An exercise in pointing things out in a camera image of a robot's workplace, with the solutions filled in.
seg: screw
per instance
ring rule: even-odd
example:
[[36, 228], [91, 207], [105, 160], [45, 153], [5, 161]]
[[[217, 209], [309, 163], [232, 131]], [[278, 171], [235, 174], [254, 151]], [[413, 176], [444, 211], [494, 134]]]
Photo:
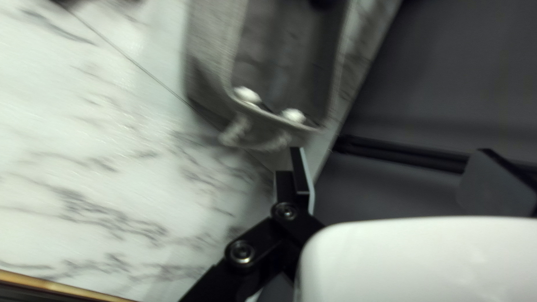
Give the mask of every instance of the screw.
[[229, 255], [233, 261], [246, 264], [252, 261], [254, 253], [254, 248], [245, 240], [238, 240], [231, 245]]
[[291, 221], [296, 218], [297, 212], [290, 203], [279, 203], [276, 205], [276, 214], [285, 220]]

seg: white marble surface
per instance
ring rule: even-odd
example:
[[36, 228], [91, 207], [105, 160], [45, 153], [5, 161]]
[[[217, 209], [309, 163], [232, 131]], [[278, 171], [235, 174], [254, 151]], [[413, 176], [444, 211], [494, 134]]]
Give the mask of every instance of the white marble surface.
[[176, 301], [272, 174], [74, 15], [0, 3], [0, 269]]

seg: gray wall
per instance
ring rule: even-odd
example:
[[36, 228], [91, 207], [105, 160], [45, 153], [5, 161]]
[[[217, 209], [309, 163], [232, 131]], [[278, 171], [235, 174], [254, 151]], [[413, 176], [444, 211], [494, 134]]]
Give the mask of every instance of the gray wall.
[[[537, 163], [537, 1], [406, 0], [342, 133]], [[315, 216], [451, 215], [459, 176], [333, 153]], [[282, 278], [260, 302], [292, 301]]]

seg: marble countertop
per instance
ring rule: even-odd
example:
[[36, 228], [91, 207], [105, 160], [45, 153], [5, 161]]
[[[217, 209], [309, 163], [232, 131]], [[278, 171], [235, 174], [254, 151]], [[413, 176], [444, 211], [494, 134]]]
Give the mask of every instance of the marble countertop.
[[[187, 6], [2, 0], [0, 269], [177, 301], [268, 215], [272, 172], [184, 95]], [[314, 175], [351, 101], [306, 146]]]

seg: metal bracket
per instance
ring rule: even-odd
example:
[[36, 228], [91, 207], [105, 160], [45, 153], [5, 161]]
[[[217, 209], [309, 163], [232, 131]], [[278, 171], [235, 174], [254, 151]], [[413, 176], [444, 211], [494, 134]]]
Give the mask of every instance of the metal bracket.
[[300, 251], [324, 225], [308, 212], [310, 185], [303, 152], [290, 149], [293, 171], [275, 173], [277, 203], [271, 216], [227, 245], [180, 302], [244, 302], [277, 274], [294, 281]]

